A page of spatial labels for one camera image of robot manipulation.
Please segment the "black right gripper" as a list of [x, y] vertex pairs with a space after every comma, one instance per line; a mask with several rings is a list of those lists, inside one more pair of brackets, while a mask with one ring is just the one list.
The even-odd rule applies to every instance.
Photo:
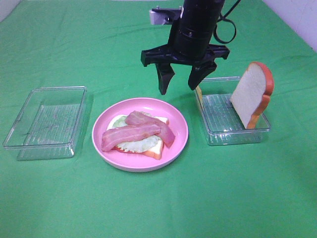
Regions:
[[216, 70], [216, 58], [227, 59], [230, 50], [224, 45], [165, 44], [141, 52], [143, 66], [155, 63], [158, 74], [158, 89], [165, 95], [175, 72], [171, 63], [192, 66], [188, 79], [191, 90], [201, 83], [210, 73]]

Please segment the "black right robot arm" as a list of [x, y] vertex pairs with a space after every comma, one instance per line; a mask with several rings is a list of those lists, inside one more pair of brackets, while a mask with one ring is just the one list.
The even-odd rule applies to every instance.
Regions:
[[167, 44], [141, 52], [143, 66], [156, 66], [161, 94], [166, 94], [175, 74], [171, 64], [192, 67], [188, 85], [194, 90], [215, 71], [216, 58], [227, 59], [230, 50], [226, 46], [210, 44], [223, 5], [222, 0], [184, 1], [183, 12], [173, 21]]

